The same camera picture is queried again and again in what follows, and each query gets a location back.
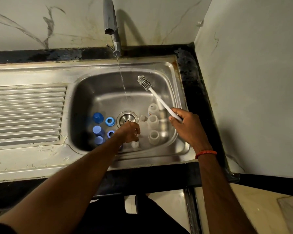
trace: left hand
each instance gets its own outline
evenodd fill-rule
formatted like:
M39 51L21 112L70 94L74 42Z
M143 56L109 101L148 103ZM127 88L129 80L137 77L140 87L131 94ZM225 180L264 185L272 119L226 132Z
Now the left hand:
M125 122L124 125L122 125L117 131L115 131L115 135L120 136L121 139L124 140L124 143L138 141L138 134L140 134L139 125L131 121Z

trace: sink drain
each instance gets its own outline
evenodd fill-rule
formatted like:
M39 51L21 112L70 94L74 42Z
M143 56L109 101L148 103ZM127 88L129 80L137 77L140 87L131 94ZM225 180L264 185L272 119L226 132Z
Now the sink drain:
M125 112L122 112L121 114L119 114L116 119L116 123L117 123L118 128L120 128L127 121L132 121L132 122L138 123L139 119L138 119L137 114L135 114L132 111L125 111Z

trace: black pants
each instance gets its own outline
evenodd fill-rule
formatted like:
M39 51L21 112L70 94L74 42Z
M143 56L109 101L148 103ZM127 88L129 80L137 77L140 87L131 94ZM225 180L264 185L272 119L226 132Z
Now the black pants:
M135 202L137 214L126 213L123 196L90 203L74 233L189 233L145 194Z

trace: forearm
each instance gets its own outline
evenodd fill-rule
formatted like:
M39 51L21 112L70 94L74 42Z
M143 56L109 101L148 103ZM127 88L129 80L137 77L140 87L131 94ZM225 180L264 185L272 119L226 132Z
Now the forearm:
M0 222L10 225L18 233L30 233L34 229L35 233L71 232L122 143L115 135L60 170L0 217Z
M256 233L227 182L216 156L203 154L198 161L210 233Z

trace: blue plastic part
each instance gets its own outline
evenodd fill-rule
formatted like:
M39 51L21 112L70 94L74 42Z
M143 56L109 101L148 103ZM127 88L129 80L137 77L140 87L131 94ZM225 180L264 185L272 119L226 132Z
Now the blue plastic part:
M104 121L104 117L103 117L103 115L101 113L96 112L96 113L93 114L93 120L94 120L95 123L100 124L101 122Z
M107 133L107 137L108 137L108 138L111 138L111 137L113 136L114 133L115 133L115 131L110 130L110 131Z
M107 126L114 126L115 125L115 119L112 117L108 117L105 119L105 124Z
M96 136L103 136L104 135L104 130L101 128L101 126L95 126L92 128L92 131Z
M105 139L102 136L98 136L94 139L94 143L97 145L101 145L105 142Z

